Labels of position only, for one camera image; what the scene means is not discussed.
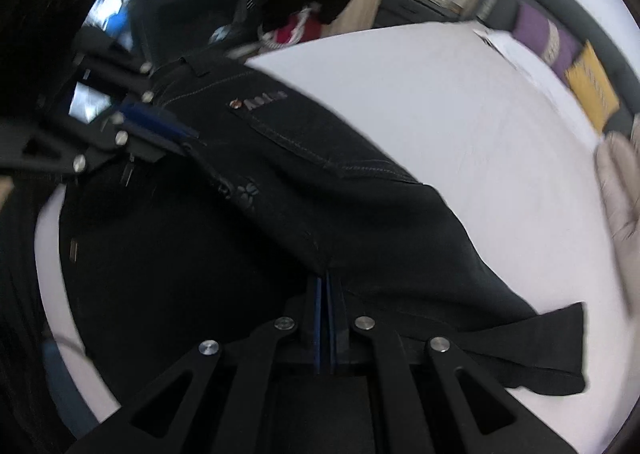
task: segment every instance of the gray headboard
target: gray headboard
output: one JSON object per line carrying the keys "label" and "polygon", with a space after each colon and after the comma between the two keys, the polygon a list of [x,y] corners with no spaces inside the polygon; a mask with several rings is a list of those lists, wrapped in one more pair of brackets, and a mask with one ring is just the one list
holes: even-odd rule
{"label": "gray headboard", "polygon": [[489,28],[512,31],[520,2],[542,11],[581,43],[591,42],[621,103],[620,111],[612,116],[606,131],[620,130],[628,134],[632,113],[640,113],[640,81],[618,47],[575,0],[475,0],[463,13],[463,20],[476,18]]}

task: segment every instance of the silver bolt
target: silver bolt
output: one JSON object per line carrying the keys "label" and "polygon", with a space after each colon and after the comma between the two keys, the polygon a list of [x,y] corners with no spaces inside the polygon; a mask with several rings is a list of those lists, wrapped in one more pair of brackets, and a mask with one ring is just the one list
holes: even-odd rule
{"label": "silver bolt", "polygon": [[114,125],[122,125],[124,123],[124,114],[120,111],[111,114],[111,123]]}
{"label": "silver bolt", "polygon": [[118,147],[123,147],[129,141],[129,134],[127,134],[126,130],[118,130],[116,132],[116,145]]}
{"label": "silver bolt", "polygon": [[432,350],[437,351],[439,353],[444,353],[446,351],[449,351],[449,348],[451,347],[450,342],[444,337],[434,337],[429,342],[429,345],[431,346]]}
{"label": "silver bolt", "polygon": [[296,325],[296,321],[291,317],[280,317],[273,323],[276,329],[280,331],[289,331]]}
{"label": "silver bolt", "polygon": [[373,326],[376,325],[376,321],[373,320],[371,317],[366,317],[363,315],[362,317],[356,318],[355,325],[356,325],[356,328],[358,329],[362,329],[363,331],[369,331],[370,329],[373,329]]}
{"label": "silver bolt", "polygon": [[74,172],[79,174],[80,172],[83,172],[84,169],[86,169],[86,158],[84,155],[78,154],[74,158]]}
{"label": "silver bolt", "polygon": [[220,344],[215,340],[205,340],[198,346],[198,351],[206,357],[210,357],[220,351]]}

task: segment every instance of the black pants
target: black pants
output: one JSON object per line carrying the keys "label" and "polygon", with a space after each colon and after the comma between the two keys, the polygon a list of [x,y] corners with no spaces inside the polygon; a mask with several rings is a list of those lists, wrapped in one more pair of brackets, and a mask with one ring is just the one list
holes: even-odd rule
{"label": "black pants", "polygon": [[69,186],[61,220],[72,312],[120,401],[198,341],[278,316],[308,272],[404,336],[447,334],[505,386],[583,390],[581,305],[536,315],[436,190],[337,116],[207,55],[158,76],[154,103],[199,133],[190,159],[137,165],[126,187],[114,163]]}

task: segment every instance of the white pillow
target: white pillow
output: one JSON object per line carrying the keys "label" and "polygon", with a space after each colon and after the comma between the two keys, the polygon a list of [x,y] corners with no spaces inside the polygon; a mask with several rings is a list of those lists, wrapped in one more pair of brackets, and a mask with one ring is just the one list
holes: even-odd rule
{"label": "white pillow", "polygon": [[602,140],[591,125],[574,94],[536,53],[511,36],[508,31],[474,29],[481,39],[488,42],[533,84],[555,108],[567,127],[590,151]]}

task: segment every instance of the dark gray nightstand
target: dark gray nightstand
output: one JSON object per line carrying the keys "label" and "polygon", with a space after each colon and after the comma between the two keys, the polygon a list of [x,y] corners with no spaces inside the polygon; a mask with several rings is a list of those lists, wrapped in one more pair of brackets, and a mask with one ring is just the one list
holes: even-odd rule
{"label": "dark gray nightstand", "polygon": [[457,22],[460,14],[429,0],[382,0],[373,28],[420,22]]}

